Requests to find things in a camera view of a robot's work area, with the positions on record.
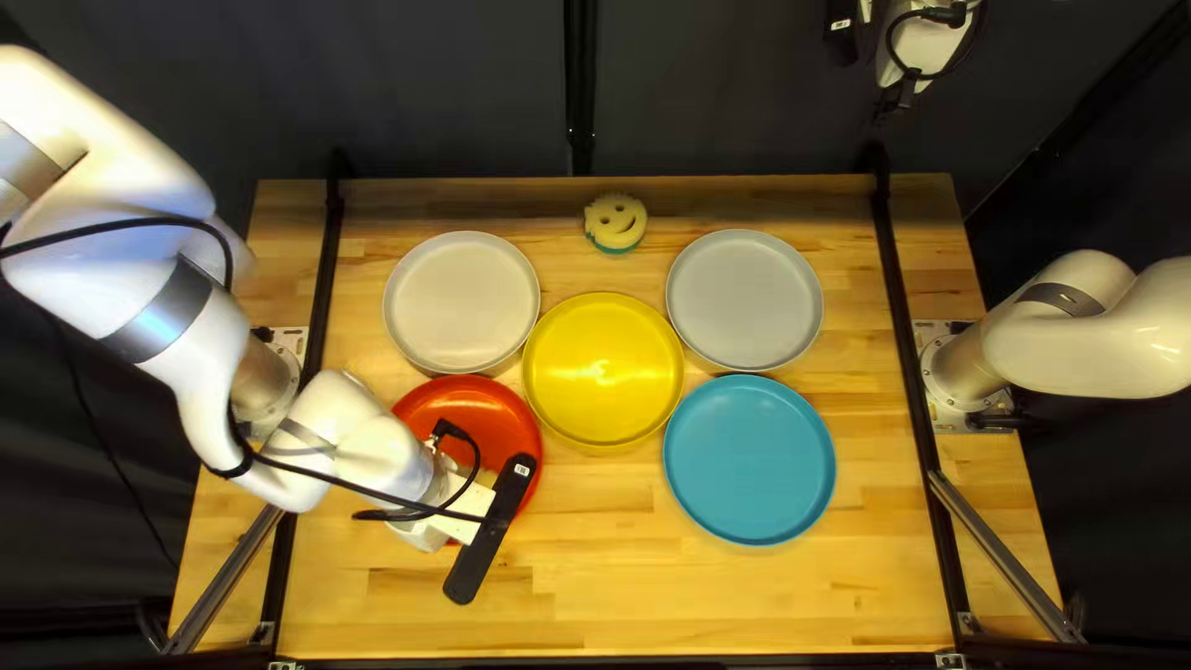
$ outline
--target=sponge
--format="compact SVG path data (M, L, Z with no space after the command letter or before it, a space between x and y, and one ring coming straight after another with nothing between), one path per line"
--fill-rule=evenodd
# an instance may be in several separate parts
M605 253L624 253L641 243L648 218L641 200L609 193L584 207L584 231Z

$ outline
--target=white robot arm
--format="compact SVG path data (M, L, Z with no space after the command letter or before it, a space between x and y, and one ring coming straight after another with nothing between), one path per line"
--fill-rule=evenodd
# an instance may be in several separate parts
M0 223L11 221L0 243L5 277L164 382L208 468L269 503L306 512L329 484L245 458L232 434L229 399L268 390L280 359L250 337L231 286L222 284L227 267L218 238L230 246L233 280L250 270L252 255L214 208L199 175L156 137L42 56L0 46ZM146 217L201 228L111 230L15 252L49 234ZM281 368L274 382L285 386L291 375ZM285 419L261 455L282 465L426 506L443 503L463 481L453 462L342 372L320 372L275 414ZM472 486L448 509L482 516L492 496ZM444 515L394 527L428 551L448 536L468 543L476 530Z
M929 350L928 392L968 412L1010 383L1099 399L1173 394L1191 386L1191 256L1135 276L1103 251L1072 251Z

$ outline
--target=butcher block tabletop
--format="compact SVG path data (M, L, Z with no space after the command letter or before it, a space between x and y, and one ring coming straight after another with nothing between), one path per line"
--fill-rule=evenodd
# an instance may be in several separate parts
M915 318L984 313L948 175L894 175L892 211ZM766 374L805 397L835 444L838 480L804 536L769 549L719 540L678 506L661 432L591 457L543 431L537 493L472 605L442 594L457 547L422 553L332 489L298 518L278 653L298 659L934 651L952 644L863 175L350 180L323 365L388 406L426 382L381 318L393 267L451 230L499 234L534 264L541 309L591 290L666 313L666 274L706 232L748 227L788 242L823 286L815 345ZM586 202L628 193L649 211L641 245L597 250ZM238 288L254 325L308 323L324 221L323 181L262 181ZM686 393L715 375L690 351ZM519 355L495 372L518 394ZM1058 587L1016 436L939 438L943 470L1056 601ZM200 474L174 597L176 626L262 501ZM1040 638L956 525L973 613L990 632ZM199 649L243 644L260 620L266 547Z

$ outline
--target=blue plate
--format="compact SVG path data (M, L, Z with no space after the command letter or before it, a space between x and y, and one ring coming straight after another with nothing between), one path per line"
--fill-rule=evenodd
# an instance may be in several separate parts
M835 489L835 450L815 408L752 375L719 377L687 396L666 427L662 463L691 519L741 545L797 538Z

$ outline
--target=black cable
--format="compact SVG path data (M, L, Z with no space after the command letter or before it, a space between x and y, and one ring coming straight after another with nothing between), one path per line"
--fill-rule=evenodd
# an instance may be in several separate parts
M4 242L4 238L8 234L8 230L11 227L12 227L11 223L6 223L2 227L0 227L0 243ZM170 566L174 568L174 570L177 570L179 569L177 562L174 561L174 557L169 553L169 550L166 547L166 540L161 537L161 533L157 531L157 526L152 522L152 519L149 516L149 511L145 508L144 501L141 500L141 494L137 493L136 488L132 486L132 482L129 480L129 476L124 472L124 468L120 467L120 462L116 457L116 451L112 450L112 446L107 444L107 440L104 439L104 434L99 431L99 424L95 421L95 413L92 412L91 405L87 402L87 396L86 394L83 394L82 382L79 376L79 369L75 367L74 356L70 353L70 346L67 344L67 337L66 332L62 330L62 324L58 323L58 319L54 314L45 311L40 305L30 300L29 298L25 299L29 300L29 302L33 306L37 313L42 314L42 318L44 318L45 323L49 324L50 330L54 331L54 337L55 340L57 342L58 352L61 353L63 361L66 361L67 370L70 372L70 386L74 388L75 400L79 401L79 407L82 408L83 417L87 418L87 425L91 428L92 437L95 438L95 443L99 444L100 449L104 452L104 456L107 457L107 462L112 464L112 469L116 470L116 475L120 478L120 482L124 483L124 488L127 489L129 496L132 499L133 506L136 506L137 512L141 514L141 518L145 522L145 526L149 527L149 533L152 534L154 540L157 543L157 547L161 550L162 557L166 559L167 563L170 564Z
M231 420L231 415L230 415L230 413L231 413L231 406L227 406L227 407L229 407L229 420ZM448 424L448 422L445 420L439 419L438 424L443 425L443 424ZM455 431L457 431L459 433L461 433L463 436L467 436L467 433L463 433L462 430L455 427L454 425L449 425L449 426L451 428L454 428ZM443 503L442 506L435 507L435 506L430 506L430 505L426 505L426 503L423 503L423 502L406 500L406 499L403 499L400 496L393 496L393 495L389 495L389 494L385 494L385 493L378 491L375 489L369 489L368 487L361 487L360 484L355 484L353 482L348 482L347 480L339 480L338 477L335 477L333 475L324 475L323 472L319 472L317 470L307 470L305 468L299 468L297 465L291 465L288 463L282 463L280 461L274 461L274 459L272 459L272 458L269 458L267 456L263 456L263 455L261 455L258 452L254 452L252 447L249 446L249 444L248 444L247 440L244 440L244 437L241 436L238 431L236 431L235 424L232 424L230 426L230 428L231 428L232 439L236 442L236 445L239 446L241 451L244 453L244 459L247 462L258 462L258 463L262 463L264 465L268 465L269 468L276 468L278 470L285 470L286 472L293 472L294 475L304 475L306 477L312 477L314 480L319 480L322 482L326 482L328 484L332 484L335 487L339 487L339 488L347 489L349 491L355 491L355 493L357 493L357 494L360 494L362 496L369 496L369 497L374 497L374 499L378 499L378 500L382 500L382 501L388 502L388 503L399 505L401 507L407 507L407 508L411 508L411 509L416 509L419 513L425 513L425 516L431 516L431 515L437 514L437 515L441 515L441 516L449 516L451 519L459 519L461 521L474 521L476 524L484 524L487 520L484 516L475 516L474 514L466 514L466 513L462 513L462 512L454 512L454 511L450 511L450 509L445 509L445 507L448 505L455 502L455 500L457 500L459 496L462 495L463 490L466 490L466 487L460 488L460 490L456 491L456 495L454 497L449 499L448 502ZM479 447L472 440L470 436L467 437L467 442L475 450L476 457L479 457ZM475 474L479 472L479 470L480 470L479 469L479 458L476 459L476 468L474 468L472 470L473 470L473 472L468 477L467 487L472 486L472 482L475 480ZM425 519L425 516L419 516L419 519Z
M269 458L267 456L261 456L260 453L255 455L252 457L252 461L257 461L257 462L263 463L264 465L268 465L270 468L276 468L278 470L285 470L287 472L293 472L295 475L305 475L306 477L313 477L314 480L322 480L323 482L326 482L328 484L333 484L336 487L347 489L349 491L355 491L355 493L357 493L357 494L360 494L362 496L369 496L369 497L373 497L373 499L382 500L382 501L388 502L388 503L399 505L401 507L409 507L409 508L412 508L412 509L417 509L418 512L425 512L426 516L431 516L431 515L436 515L437 514L439 516L449 516L451 519L459 519L460 521L474 521L476 524L484 524L485 521L487 521L487 518L484 518L484 516L476 516L474 514L466 514L466 513L462 513L462 512L455 512L455 511L450 511L450 509L444 509L444 508L441 508L441 507L435 507L435 506L431 506L431 505L420 503L418 501L406 500L406 499L403 499L400 496L392 496L392 495L388 495L388 494L382 494L382 493L380 493L380 491L378 491L375 489L369 489L367 487L361 487L360 484L353 484L351 482L348 482L347 480L339 480L338 477L335 477L335 476L331 476L331 475L323 475L322 472L318 472L316 470L306 470L305 468L298 468L297 465L289 465L288 463L281 463L280 461L274 461L274 459L272 459L272 458Z
M11 257L11 256L15 256L17 253L24 253L26 251L32 251L35 249L40 249L40 248L44 248L44 246L49 246L51 244L57 244L57 243L67 242L67 240L70 240L70 239L77 239L80 237L89 237L92 234L100 234L102 232L112 232L112 231L116 231L116 230L127 230L127 228L131 228L131 227L149 227L149 226L155 226L155 225L177 226L177 227L193 227L195 230L202 230L204 232L207 232L208 234L211 234L212 237L214 237L216 240L219 242L219 246L223 249L223 253L224 253L224 280L223 280L223 286L224 286L225 289L229 289L229 290L231 289L231 280L232 280L232 276L235 275L235 271L233 271L233 255L232 255L232 251L231 251L231 243L223 234L223 232L220 232L213 225L204 223L204 221L198 220L198 219L185 218L185 217L156 215L156 217L131 218L131 219L123 219L123 220L112 220L112 221L107 221L107 223L96 223L96 224L93 224L93 225L85 225L85 226L81 226L81 227L75 227L75 228L71 228L71 230L64 230L64 231L61 231L61 232L52 232L50 234L43 234L42 237L35 237L32 239L26 239L24 242L18 242L15 244L12 244L12 245L5 246L5 248L0 248L0 259L7 258L7 257ZM12 224L7 223L7 224L5 224L2 226L2 228L0 228L0 243L2 243L4 234L6 234L11 227L12 227ZM77 394L77 393L80 393L77 371L75 371L75 369L74 369L74 365L73 365L73 363L69 359L69 355L68 355L68 359L67 361L68 361L68 364L70 364L71 381L75 384L75 389L76 389L76 394ZM99 432L98 432L98 430L95 427L95 419L91 414L91 409L87 407L86 401L83 400L83 397L81 395L79 396L79 401L80 401L80 405L82 405L82 407L83 407L83 412L87 414L87 420L91 422L92 432L95 433L96 439L99 439ZM241 434L236 431L233 421L231 422L230 428L231 428L231 434L232 434L233 439L237 442L237 444L239 445L241 450L243 450L243 452L244 452L244 461L245 461L245 463L256 461L256 462L263 463L264 465L268 465L270 468L275 468L278 470L285 470L287 472L293 472L295 475L304 475L306 477L313 477L314 480L320 480L323 482L326 482L328 484L333 484L336 487L339 487L339 488L343 488L343 489L348 489L349 491L355 491L355 493L364 495L364 496L370 496L370 497L374 497L374 499L378 499L378 500L382 500L385 502L389 502L389 503L393 503L393 505L399 505L401 507L407 507L407 508L418 511L418 513L424 513L424 515L417 516L417 519L425 519L426 516L431 516L431 515L437 514L437 515L442 515L442 516L449 516L451 519L459 519L461 521L474 521L476 524L484 524L484 521L486 520L484 516L475 516L473 514L464 514L464 513L461 513L461 512L453 512L453 511L445 509L445 507L448 505L455 502L459 499L459 496L463 495L463 491L467 489L467 487L470 487L472 482L475 481L475 475L480 470L480 468L479 468L479 464L480 464L480 459L479 459L480 452L479 452L479 447L472 440L470 436L467 436L466 432L463 432L462 430L455 427L454 425L450 425L449 422L439 420L439 425L444 425L444 424L447 426L449 426L450 430L453 430L453 431L448 431L447 434L454 436L456 438L463 437L461 439L466 440L468 444L472 445L472 447L475 450L476 461L475 461L475 468L472 469L472 474L468 476L466 486L462 487L459 491L456 491L454 496L451 496L450 499L448 499L448 501L443 506L439 506L439 507L429 506L429 505L425 505L425 503L420 503L418 501L405 500L405 499L399 497L399 496L392 496L392 495L388 495L388 494L385 494L385 493L381 493L381 491L376 491L376 490L369 489L367 487L361 487L358 484L354 484L354 483L348 482L345 480L339 480L338 477L333 477L331 475L324 475L324 474L314 471L314 470L306 470L305 468L299 468L297 465L289 465L287 463L281 463L281 462L274 461L274 459L272 459L269 457L261 456L260 453L254 452L251 450L251 447L248 446L248 443L245 443L244 439L243 439L243 437L241 437ZM110 456L110 458L112 458L113 465L116 465L114 457L112 457L110 450L108 450L108 456ZM119 470L119 467L117 467L117 470L120 474L120 478L124 480L125 483L127 483L127 478L124 477L124 472L121 470ZM142 509L142 513L144 513L144 507L139 503L139 499L138 499L137 502L138 502L138 507L141 507L141 509ZM417 513L413 513L413 514L410 514L410 515L405 515L404 520L413 520L416 514ZM161 537L157 536L156 528L154 528L154 536L158 539L158 541L161 540Z
M12 224L5 224L5 231ZM224 237L224 233L219 231L216 226L210 223L201 221L195 218L186 218L179 215L150 215L141 218L126 218L121 220L110 220L107 223L96 223L93 225L83 225L82 227L74 227L70 230L63 230L61 232L51 232L49 234L43 234L42 237L35 237L32 239L26 239L24 242L17 242L0 249L0 259L7 258L10 256L15 256L17 253L24 253L25 251L32 251L33 249L40 249L43 246L49 246L51 244L57 244L61 242L68 242L70 239L77 239L80 237L89 237L92 234L99 234L101 232L112 232L116 230L127 230L130 227L150 227L150 226L173 226L173 227L193 227L195 230L201 230L207 234L211 234L219 242L219 246L223 249L224 253L224 278L223 287L226 290L231 290L231 278L235 274L233 271L233 255L231 251L231 243Z
M475 444L475 440L467 434L466 431L455 426L454 424L447 421L445 419L439 419L438 424L435 425L435 430L430 436L441 439L443 436L450 436L451 438L457 438L463 440L472 447L472 471L467 474L467 480L463 481L463 486L459 488L449 499L439 505L439 509L445 509L450 507L455 501L457 501L464 491L467 491L472 483L475 482L475 476L480 474L480 445ZM387 509L366 509L363 512L357 512L351 515L351 519L357 521L418 521L419 519L425 519L428 516L434 516L432 514L425 512L411 512L409 514L399 514Z
M896 64L898 69L902 70L903 77L910 80L931 81L941 76L947 76L952 74L953 71L959 69L961 64L964 64L967 57L972 54L977 39L983 35L981 25L984 24L985 20L987 20L986 14L989 13L989 4L990 0L981 0L980 4L975 7L967 8L966 7L965 14L967 13L973 14L972 27L971 27L972 37L967 40L966 46L964 46L964 50L960 51L958 56L952 58L950 62L943 65L942 69L934 73L923 73L918 68L913 68L905 64L905 61L903 61L902 57L897 55L897 50L893 49L893 30L897 29L897 26L902 25L902 23L908 21L910 19L929 20L934 23L947 23L949 18L946 12L953 11L955 6L959 4L953 2L950 8L924 7L921 10L911 10L903 14L898 14L897 18L890 21L890 25L885 29L885 50L888 51L890 60L893 61L893 64ZM964 24L960 23L959 25L954 24L949 25L953 25L953 27L962 27Z

